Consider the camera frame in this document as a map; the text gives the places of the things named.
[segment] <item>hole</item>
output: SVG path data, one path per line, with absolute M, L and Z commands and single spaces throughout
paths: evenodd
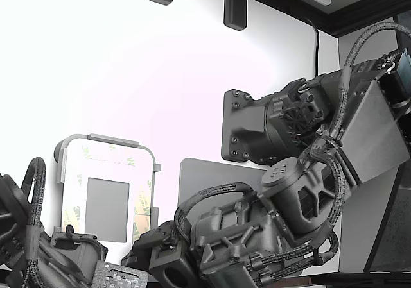
M 331 174 L 331 169 L 326 167 L 322 170 L 322 182 L 324 187 L 329 190 L 330 192 L 334 192 L 335 190 L 335 182 L 333 178 L 333 174 Z
M 302 215 L 306 219 L 312 219 L 314 217 L 314 199 L 306 189 L 298 191 L 298 197 L 300 199 Z
M 315 114 L 315 118 L 322 118 L 322 116 L 324 116 L 324 113 L 322 112 L 322 110 L 318 111 L 318 112 Z
M 75 251 L 79 247 L 80 243 L 74 243 L 70 240 L 59 239 L 56 241 L 55 247 L 60 250 Z
M 328 197 L 326 193 L 320 192 L 319 193 L 320 211 L 324 209 L 330 201 L 332 201 L 332 199 Z
M 314 101 L 314 96 L 313 96 L 312 94 L 310 94 L 310 95 L 307 97 L 306 102 L 307 102 L 307 103 L 310 103 L 310 102 L 312 102 L 312 101 Z
M 188 282 L 184 275 L 173 267 L 168 267 L 167 269 L 165 269 L 164 275 L 175 287 L 184 288 L 188 285 Z

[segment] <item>white backdrop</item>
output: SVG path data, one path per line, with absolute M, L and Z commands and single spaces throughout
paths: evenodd
M 312 78 L 314 39 L 311 26 L 252 0 L 241 32 L 223 25 L 223 0 L 0 0 L 0 173 L 20 183 L 44 158 L 51 233 L 56 144 L 74 133 L 137 140 L 162 164 L 154 203 L 169 220 L 181 160 L 222 162 L 224 92 L 257 99 Z M 338 41 L 324 33 L 319 68 L 339 68 Z

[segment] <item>black shelf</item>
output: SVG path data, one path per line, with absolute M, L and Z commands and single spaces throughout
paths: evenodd
M 172 0 L 152 0 L 170 4 Z M 311 20 L 319 30 L 341 37 L 360 28 L 411 10 L 411 0 L 361 0 L 327 14 L 301 0 L 256 0 L 302 22 Z M 247 0 L 224 1 L 224 24 L 236 30 L 247 27 Z

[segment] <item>circuit board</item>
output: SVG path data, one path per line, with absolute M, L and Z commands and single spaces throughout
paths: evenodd
M 147 272 L 99 260 L 92 288 L 146 288 L 147 281 Z

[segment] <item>bolt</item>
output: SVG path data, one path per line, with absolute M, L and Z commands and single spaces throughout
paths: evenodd
M 306 102 L 310 103 L 310 102 L 312 102 L 312 101 L 314 101 L 314 96 L 313 96 L 312 94 L 310 94 L 310 95 L 307 97 Z
M 315 114 L 315 118 L 322 118 L 322 116 L 324 116 L 324 113 L 322 112 L 322 110 L 320 110 L 319 112 Z
M 233 257 L 230 258 L 229 262 L 230 262 L 231 264 L 233 264 L 233 263 L 236 263 L 236 262 L 239 261 L 239 260 L 240 260 L 239 257 L 233 256 Z

